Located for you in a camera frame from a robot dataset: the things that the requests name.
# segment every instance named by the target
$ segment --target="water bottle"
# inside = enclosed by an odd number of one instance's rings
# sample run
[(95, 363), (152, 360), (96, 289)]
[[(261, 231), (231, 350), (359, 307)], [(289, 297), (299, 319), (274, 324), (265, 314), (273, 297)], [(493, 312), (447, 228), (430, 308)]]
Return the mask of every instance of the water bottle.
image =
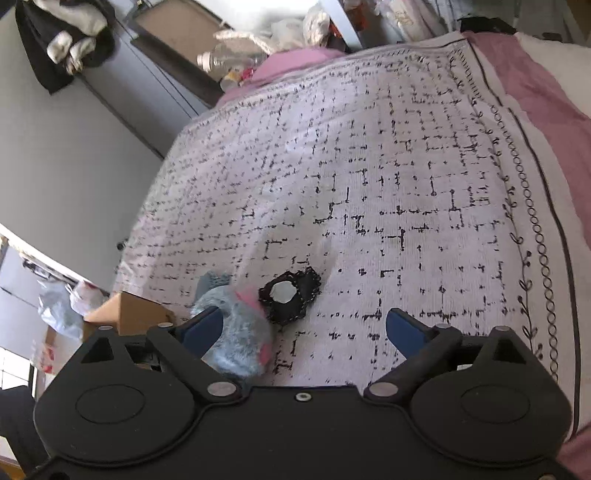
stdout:
[(267, 59), (267, 54), (260, 52), (255, 54), (238, 53), (223, 43), (218, 43), (212, 51), (199, 54), (197, 65), (211, 77), (221, 78), (230, 70), (243, 71), (247, 68), (256, 68)]

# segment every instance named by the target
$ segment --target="stuffed animal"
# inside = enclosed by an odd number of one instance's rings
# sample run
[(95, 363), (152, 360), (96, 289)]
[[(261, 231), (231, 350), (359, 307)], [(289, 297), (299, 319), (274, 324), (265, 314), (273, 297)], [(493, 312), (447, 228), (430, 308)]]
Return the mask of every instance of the stuffed animal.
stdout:
[(265, 372), (272, 356), (272, 330), (256, 291), (236, 290), (230, 279), (213, 271), (202, 276), (191, 315), (212, 306), (221, 310), (222, 334), (202, 360), (220, 373), (247, 380)]

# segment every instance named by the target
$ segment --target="patterned bedsheet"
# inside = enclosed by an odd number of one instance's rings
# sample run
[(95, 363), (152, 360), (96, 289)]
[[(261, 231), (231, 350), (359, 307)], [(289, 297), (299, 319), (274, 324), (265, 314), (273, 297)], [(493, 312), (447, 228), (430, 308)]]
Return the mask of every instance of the patterned bedsheet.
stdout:
[(591, 418), (591, 262), (566, 182), (470, 43), (431, 43), (298, 72), (194, 121), (115, 289), (183, 319), (208, 270), (258, 288), (311, 265), (322, 293), (277, 331), (261, 379), (275, 385), (379, 378), (404, 359), (385, 337), (391, 307), (477, 335), (509, 325), (567, 394), (576, 430)]

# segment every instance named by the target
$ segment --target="metal screw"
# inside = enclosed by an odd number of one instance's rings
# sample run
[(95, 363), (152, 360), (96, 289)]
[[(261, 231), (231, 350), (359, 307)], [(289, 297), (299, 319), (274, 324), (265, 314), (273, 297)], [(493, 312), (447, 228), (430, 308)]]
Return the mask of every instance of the metal screw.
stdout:
[(370, 385), (369, 391), (376, 397), (392, 397), (398, 393), (398, 387), (390, 382), (377, 382)]
[(227, 397), (236, 391), (236, 385), (230, 382), (214, 382), (208, 386), (207, 391), (214, 397)]
[(306, 392), (300, 392), (295, 394), (295, 399), (297, 401), (310, 401), (312, 400), (312, 395), (310, 395), (309, 393)]

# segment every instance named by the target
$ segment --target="plastic bottle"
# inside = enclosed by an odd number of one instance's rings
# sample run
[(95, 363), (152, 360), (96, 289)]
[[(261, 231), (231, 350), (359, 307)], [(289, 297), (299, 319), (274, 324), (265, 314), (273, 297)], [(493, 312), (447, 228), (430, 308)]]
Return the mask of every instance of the plastic bottle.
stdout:
[(238, 87), (240, 85), (241, 79), (242, 76), (240, 75), (239, 71), (230, 70), (227, 75), (222, 80), (220, 80), (220, 87), (224, 92), (227, 92), (233, 88)]
[(258, 67), (267, 59), (267, 54), (261, 52), (256, 54), (242, 54), (235, 52), (218, 43), (212, 51), (197, 55), (197, 65), (212, 77), (221, 78), (230, 70), (240, 72), (249, 67)]

